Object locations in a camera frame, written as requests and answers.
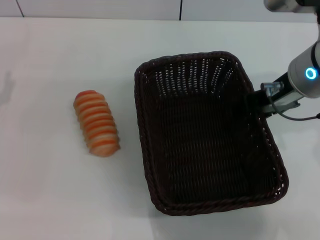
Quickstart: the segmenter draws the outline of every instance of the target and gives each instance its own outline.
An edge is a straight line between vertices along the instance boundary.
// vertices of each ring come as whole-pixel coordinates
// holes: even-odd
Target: white wall
[[[26,17],[178,20],[181,0],[17,1]],[[21,17],[16,0],[0,0],[0,17]],[[181,19],[316,22],[313,14],[270,12],[265,8],[264,0],[183,0]]]
[[[183,0],[182,20],[315,23],[316,16],[270,12],[263,0]]]
[[[0,17],[22,17],[15,0],[0,0]]]
[[[18,0],[25,17],[178,20],[180,0]]]

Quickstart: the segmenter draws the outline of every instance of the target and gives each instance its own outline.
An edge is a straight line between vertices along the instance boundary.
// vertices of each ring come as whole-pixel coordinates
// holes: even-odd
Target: basket rim
[[[258,122],[261,130],[261,133],[265,136],[265,144],[267,145],[271,155],[273,156],[272,161],[274,161],[274,165],[276,166],[277,171],[277,184],[274,190],[270,192],[266,192],[263,194],[256,195],[248,195],[242,197],[234,197],[220,200],[209,200],[205,202],[193,202],[193,203],[172,203],[168,202],[159,192],[159,184],[156,180],[156,171],[152,169],[151,161],[153,154],[151,151],[151,142],[150,142],[150,133],[146,124],[146,112],[144,110],[143,103],[143,81],[142,74],[146,72],[152,71],[154,68],[163,66],[165,64],[175,64],[184,61],[190,60],[202,60],[202,59],[228,59],[232,61],[237,67],[237,73],[239,74],[239,79],[242,80],[243,85],[246,87],[246,90],[250,92],[254,92],[253,85],[249,80],[248,75],[246,74],[241,62],[239,59],[233,54],[226,51],[212,51],[212,52],[199,52],[199,53],[189,53],[189,54],[179,54],[173,56],[163,56],[160,58],[155,58],[150,61],[147,61],[140,65],[134,74],[134,97],[137,111],[137,120],[139,127],[139,136],[142,148],[142,157],[143,157],[143,165],[144,165],[144,175],[148,184],[148,189],[151,196],[151,201],[156,206],[158,210],[161,212],[171,215],[195,215],[203,212],[224,212],[232,209],[260,206],[265,204],[272,204],[277,202],[279,199],[283,198],[289,187],[289,178],[287,174],[287,170],[284,166],[283,160],[281,158],[281,154],[279,149],[274,141],[273,135],[269,129],[266,118],[261,114],[256,116],[256,121]]]

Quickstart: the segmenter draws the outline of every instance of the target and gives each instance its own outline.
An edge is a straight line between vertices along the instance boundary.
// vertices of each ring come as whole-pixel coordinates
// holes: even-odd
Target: orange and white striped object
[[[80,92],[73,107],[90,153],[108,157],[119,148],[117,128],[105,97],[94,91]]]

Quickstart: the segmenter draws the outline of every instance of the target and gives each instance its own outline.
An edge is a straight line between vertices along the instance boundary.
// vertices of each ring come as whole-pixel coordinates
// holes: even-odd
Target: wicker basket
[[[289,179],[266,119],[246,108],[253,87],[228,52],[165,56],[135,72],[145,178],[164,214],[272,204]]]

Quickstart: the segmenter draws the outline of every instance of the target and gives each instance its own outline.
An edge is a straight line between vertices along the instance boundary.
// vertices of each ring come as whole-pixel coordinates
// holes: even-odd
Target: bread
[[[90,153],[108,157],[119,148],[116,124],[105,97],[94,91],[80,92],[73,107]]]

